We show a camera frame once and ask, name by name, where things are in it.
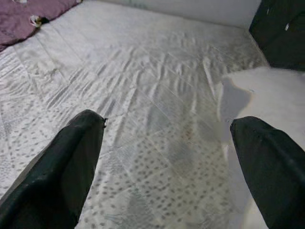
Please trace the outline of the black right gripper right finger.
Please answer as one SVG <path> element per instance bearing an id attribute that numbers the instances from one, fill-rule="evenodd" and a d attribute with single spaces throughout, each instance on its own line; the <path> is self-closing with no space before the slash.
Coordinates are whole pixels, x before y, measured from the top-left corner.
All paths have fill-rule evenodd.
<path id="1" fill-rule="evenodd" d="M 305 227 L 305 152 L 284 131 L 246 116 L 232 140 L 250 193 L 270 229 Z"/>

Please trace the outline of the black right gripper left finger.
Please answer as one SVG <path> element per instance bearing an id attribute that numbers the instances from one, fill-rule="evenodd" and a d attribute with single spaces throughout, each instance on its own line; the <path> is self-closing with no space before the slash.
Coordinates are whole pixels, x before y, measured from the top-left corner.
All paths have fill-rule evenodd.
<path id="1" fill-rule="evenodd" d="M 25 167 L 0 200 L 3 229 L 73 229 L 94 178 L 107 119 L 72 118 Z"/>

